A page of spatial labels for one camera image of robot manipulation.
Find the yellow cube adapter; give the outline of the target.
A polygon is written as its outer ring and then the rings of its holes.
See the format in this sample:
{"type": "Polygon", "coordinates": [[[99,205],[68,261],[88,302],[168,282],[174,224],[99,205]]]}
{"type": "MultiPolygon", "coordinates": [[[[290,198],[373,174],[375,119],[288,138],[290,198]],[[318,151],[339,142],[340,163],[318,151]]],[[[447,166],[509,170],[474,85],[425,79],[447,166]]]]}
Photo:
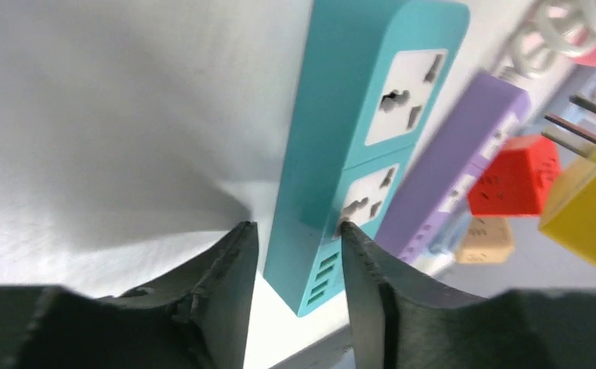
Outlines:
{"type": "MultiPolygon", "coordinates": [[[[572,95],[570,103],[596,114],[596,102],[572,95]]],[[[538,222],[538,230],[596,267],[596,135],[557,115],[545,119],[583,139],[573,145],[545,130],[543,136],[578,158],[555,179],[538,222]]]]}

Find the teal power strip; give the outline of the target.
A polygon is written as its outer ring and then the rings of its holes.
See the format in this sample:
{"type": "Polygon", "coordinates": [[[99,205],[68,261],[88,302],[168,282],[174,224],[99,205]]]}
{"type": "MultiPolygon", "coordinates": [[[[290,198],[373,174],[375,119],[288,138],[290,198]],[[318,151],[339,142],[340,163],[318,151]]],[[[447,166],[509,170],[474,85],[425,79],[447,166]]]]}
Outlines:
{"type": "Polygon", "coordinates": [[[264,277],[299,317],[343,290],[339,226],[377,233],[466,36],[456,1],[316,1],[264,277]]]}

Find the purple power strip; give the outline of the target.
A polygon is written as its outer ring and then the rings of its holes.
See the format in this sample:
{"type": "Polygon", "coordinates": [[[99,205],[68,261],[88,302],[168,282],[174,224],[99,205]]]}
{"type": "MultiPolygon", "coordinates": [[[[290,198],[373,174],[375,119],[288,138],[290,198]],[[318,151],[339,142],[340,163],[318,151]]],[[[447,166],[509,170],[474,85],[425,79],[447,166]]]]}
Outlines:
{"type": "Polygon", "coordinates": [[[478,73],[401,183],[375,242],[407,263],[416,259],[530,107],[524,89],[478,73]]]}

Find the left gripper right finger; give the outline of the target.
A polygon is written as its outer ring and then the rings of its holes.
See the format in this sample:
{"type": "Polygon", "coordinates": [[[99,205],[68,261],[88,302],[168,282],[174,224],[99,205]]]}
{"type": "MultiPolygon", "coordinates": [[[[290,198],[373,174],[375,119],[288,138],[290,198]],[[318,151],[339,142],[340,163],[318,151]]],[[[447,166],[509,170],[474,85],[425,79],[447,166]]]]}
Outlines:
{"type": "Polygon", "coordinates": [[[359,368],[596,368],[596,290],[450,287],[340,227],[359,368]]]}

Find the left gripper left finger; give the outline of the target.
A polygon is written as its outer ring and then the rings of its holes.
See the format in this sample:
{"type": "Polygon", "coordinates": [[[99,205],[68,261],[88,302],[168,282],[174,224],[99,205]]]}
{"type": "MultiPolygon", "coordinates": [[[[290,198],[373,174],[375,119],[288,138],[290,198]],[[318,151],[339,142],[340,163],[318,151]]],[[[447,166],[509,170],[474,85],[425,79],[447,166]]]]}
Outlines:
{"type": "Polygon", "coordinates": [[[117,297],[0,285],[0,368],[240,368],[257,262],[258,227],[243,221],[117,297]]]}

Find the beige cube adapter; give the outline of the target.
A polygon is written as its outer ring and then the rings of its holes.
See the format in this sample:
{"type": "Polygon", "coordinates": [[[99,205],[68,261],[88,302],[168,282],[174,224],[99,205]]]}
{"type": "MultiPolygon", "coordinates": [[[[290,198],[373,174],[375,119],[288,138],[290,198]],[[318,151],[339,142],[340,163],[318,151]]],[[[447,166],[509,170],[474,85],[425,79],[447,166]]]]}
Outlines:
{"type": "Polygon", "coordinates": [[[514,250],[514,235],[507,218],[473,218],[454,258],[459,264],[502,264],[514,250]]]}

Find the red cube adapter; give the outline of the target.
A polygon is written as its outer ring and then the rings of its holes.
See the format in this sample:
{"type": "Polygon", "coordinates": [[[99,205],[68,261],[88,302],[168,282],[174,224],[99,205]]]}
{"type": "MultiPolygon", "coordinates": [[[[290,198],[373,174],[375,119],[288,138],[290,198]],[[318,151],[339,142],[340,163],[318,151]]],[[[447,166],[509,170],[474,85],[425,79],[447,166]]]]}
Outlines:
{"type": "Polygon", "coordinates": [[[537,217],[561,173],[556,144],[548,138],[510,138],[468,193],[475,217],[537,217]]]}

